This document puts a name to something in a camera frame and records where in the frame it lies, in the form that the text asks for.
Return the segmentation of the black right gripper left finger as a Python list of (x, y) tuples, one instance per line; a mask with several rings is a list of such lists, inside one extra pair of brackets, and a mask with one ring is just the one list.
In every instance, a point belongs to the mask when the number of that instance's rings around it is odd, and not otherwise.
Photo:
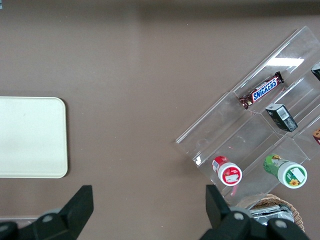
[(2, 216), (2, 240), (76, 240), (94, 211), (93, 188), (83, 185), (62, 207), (40, 216)]

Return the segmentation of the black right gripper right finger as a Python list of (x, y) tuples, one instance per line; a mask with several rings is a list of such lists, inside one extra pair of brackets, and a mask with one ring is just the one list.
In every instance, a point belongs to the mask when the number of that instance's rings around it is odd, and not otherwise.
[(258, 223), (242, 210), (231, 210), (215, 185), (205, 189), (205, 207), (211, 228), (201, 240), (308, 240), (293, 222), (276, 218)]

